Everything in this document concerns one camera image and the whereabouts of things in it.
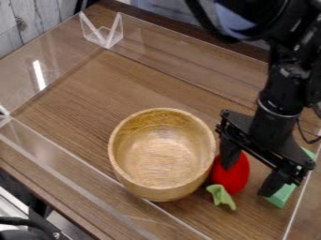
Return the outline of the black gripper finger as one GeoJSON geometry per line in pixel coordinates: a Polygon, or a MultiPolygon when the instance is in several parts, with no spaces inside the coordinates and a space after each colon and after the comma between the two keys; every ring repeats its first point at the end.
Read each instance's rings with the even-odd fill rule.
{"type": "Polygon", "coordinates": [[[295,168],[277,168],[270,172],[260,188],[258,195],[270,197],[285,185],[298,185],[295,168]]]}
{"type": "Polygon", "coordinates": [[[219,155],[223,169],[228,170],[240,157],[240,147],[226,134],[220,136],[219,155]]]}

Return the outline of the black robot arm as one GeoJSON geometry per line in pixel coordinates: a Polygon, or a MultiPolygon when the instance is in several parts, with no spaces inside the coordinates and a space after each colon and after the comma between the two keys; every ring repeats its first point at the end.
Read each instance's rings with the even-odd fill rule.
{"type": "Polygon", "coordinates": [[[271,168],[258,190],[269,197],[286,184],[299,185],[315,167],[293,131],[306,108],[321,117],[321,0],[211,0],[215,20],[199,0],[184,2],[200,26],[223,41],[263,40],[270,45],[255,113],[222,111],[215,129],[224,169],[242,152],[271,168]]]}

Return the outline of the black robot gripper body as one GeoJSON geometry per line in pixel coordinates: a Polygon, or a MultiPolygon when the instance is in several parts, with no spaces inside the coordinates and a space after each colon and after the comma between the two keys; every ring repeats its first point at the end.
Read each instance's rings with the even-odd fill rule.
{"type": "Polygon", "coordinates": [[[240,152],[246,151],[267,167],[270,171],[277,168],[295,168],[297,182],[302,183],[309,171],[315,167],[311,157],[303,152],[293,136],[294,125],[299,113],[283,114],[273,112],[262,103],[254,115],[224,109],[220,112],[220,122],[215,131],[220,136],[239,145],[240,152]]]}

